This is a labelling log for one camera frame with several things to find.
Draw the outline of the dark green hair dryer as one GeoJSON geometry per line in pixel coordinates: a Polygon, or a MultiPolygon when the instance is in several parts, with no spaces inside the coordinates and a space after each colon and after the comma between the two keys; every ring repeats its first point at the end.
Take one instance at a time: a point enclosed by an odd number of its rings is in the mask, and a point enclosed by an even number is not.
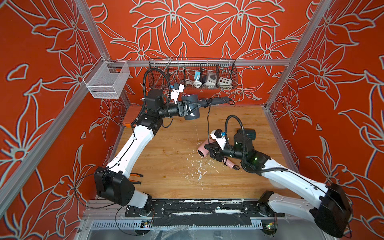
{"type": "Polygon", "coordinates": [[[246,136],[254,141],[256,139],[256,131],[252,129],[245,129],[246,136]]]}

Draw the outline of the black magenta hair dryer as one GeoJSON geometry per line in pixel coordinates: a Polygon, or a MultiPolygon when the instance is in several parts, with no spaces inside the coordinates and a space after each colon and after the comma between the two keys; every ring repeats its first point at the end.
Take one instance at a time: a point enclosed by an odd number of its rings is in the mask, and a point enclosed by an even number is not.
{"type": "MultiPolygon", "coordinates": [[[[186,95],[182,96],[182,100],[188,100],[192,102],[199,102],[201,104],[200,108],[208,108],[210,106],[221,105],[221,104],[229,104],[234,105],[235,101],[230,99],[229,97],[214,97],[209,99],[198,99],[197,95],[186,95]]],[[[195,120],[199,117],[184,117],[185,120],[195,120]]]]}

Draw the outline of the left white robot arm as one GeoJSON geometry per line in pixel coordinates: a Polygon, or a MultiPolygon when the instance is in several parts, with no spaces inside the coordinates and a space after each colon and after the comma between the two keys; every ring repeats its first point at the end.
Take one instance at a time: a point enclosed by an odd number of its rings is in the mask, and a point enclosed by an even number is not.
{"type": "Polygon", "coordinates": [[[105,168],[99,167],[94,173],[97,195],[120,206],[135,207],[142,215],[147,215],[152,209],[152,197],[137,190],[129,180],[132,169],[156,133],[164,125],[164,118],[192,117],[201,107],[204,107],[197,95],[183,96],[180,84],[171,85],[166,81],[170,94],[164,97],[160,88],[143,90],[143,106],[131,124],[133,133],[117,156],[105,168]]]}

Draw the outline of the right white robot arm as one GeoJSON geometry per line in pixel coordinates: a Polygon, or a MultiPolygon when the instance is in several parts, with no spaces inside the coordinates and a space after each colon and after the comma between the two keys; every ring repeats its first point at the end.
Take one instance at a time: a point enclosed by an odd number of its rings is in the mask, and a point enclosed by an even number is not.
{"type": "Polygon", "coordinates": [[[299,195],[296,199],[266,191],[258,200],[260,214],[293,215],[315,223],[332,237],[344,237],[345,230],[350,228],[349,220],[352,216],[352,207],[344,189],[335,183],[326,185],[304,177],[257,151],[253,146],[256,132],[245,129],[240,118],[235,115],[227,117],[225,126],[230,119],[235,119],[240,125],[234,135],[234,144],[230,145],[226,130],[212,131],[210,136],[213,142],[205,145],[211,158],[217,161],[238,159],[245,172],[257,174],[270,180],[278,188],[286,188],[299,195]]]}

